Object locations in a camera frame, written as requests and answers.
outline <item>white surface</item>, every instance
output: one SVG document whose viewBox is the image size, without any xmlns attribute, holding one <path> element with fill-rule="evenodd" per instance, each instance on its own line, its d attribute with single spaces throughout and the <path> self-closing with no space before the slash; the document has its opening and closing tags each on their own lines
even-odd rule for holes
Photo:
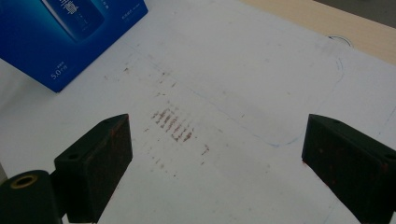
<svg viewBox="0 0 396 224">
<path fill-rule="evenodd" d="M 303 165 L 306 121 L 396 148 L 396 67 L 238 1 L 146 3 L 59 94 L 0 63 L 7 175 L 52 172 L 97 122 L 129 113 L 134 159 L 100 223 L 358 223 Z"/>
</svg>

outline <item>blue box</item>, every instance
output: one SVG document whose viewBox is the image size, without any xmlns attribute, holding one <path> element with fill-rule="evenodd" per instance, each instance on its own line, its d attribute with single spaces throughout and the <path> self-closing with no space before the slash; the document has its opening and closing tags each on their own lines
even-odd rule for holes
<svg viewBox="0 0 396 224">
<path fill-rule="evenodd" d="M 0 0 L 0 58 L 58 92 L 147 13 L 143 0 Z"/>
</svg>

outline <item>smudge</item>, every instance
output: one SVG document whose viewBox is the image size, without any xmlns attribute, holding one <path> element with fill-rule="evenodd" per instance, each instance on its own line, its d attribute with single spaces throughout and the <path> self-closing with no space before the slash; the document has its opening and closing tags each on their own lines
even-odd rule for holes
<svg viewBox="0 0 396 224">
<path fill-rule="evenodd" d="M 204 156 L 208 151 L 209 151 L 209 146 L 205 145 L 205 151 L 201 155 Z"/>
<path fill-rule="evenodd" d="M 173 134 L 172 134 L 172 137 L 175 139 L 175 141 L 178 141 L 178 139 L 179 139 L 181 136 L 183 136 L 184 132 L 186 132 L 186 131 L 187 131 L 187 128 L 184 128 L 184 129 L 183 129 L 183 132 L 181 132 L 181 133 L 178 135 L 178 137 L 175 137 Z"/>
<path fill-rule="evenodd" d="M 179 123 L 178 125 L 177 125 L 177 127 L 175 128 L 175 130 L 174 130 L 174 133 L 177 133 L 177 131 L 181 128 L 181 123 Z"/>
<path fill-rule="evenodd" d="M 160 117 L 158 118 L 158 120 L 157 120 L 157 122 L 156 122 L 157 124 L 160 123 L 160 120 L 163 119 L 163 117 L 165 116 L 165 114 L 166 114 L 166 112 L 167 112 L 168 110 L 169 110 L 169 108 L 165 109 L 165 110 L 161 113 Z"/>
<path fill-rule="evenodd" d="M 178 117 L 175 117 L 174 119 L 171 120 L 171 122 L 169 123 L 168 129 L 166 129 L 166 132 L 168 132 L 169 130 L 172 129 L 172 126 L 176 123 Z"/>
<path fill-rule="evenodd" d="M 157 111 L 156 113 L 154 113 L 153 115 L 152 115 L 152 119 L 155 119 L 155 117 L 157 117 L 157 115 L 159 115 L 160 114 L 160 112 L 159 111 Z"/>
<path fill-rule="evenodd" d="M 189 140 L 191 138 L 192 132 L 189 132 L 187 134 L 187 136 L 184 138 L 183 142 L 186 142 L 187 140 Z"/>
<path fill-rule="evenodd" d="M 165 93 L 157 92 L 157 94 L 155 95 L 155 97 L 159 97 L 160 95 L 166 95 L 166 94 L 165 94 Z"/>
<path fill-rule="evenodd" d="M 163 122 L 163 125 L 161 125 L 161 128 L 163 128 L 165 126 L 165 124 L 168 122 L 168 120 L 171 118 L 171 115 L 168 115 L 168 117 L 166 117 L 165 121 Z"/>
</svg>

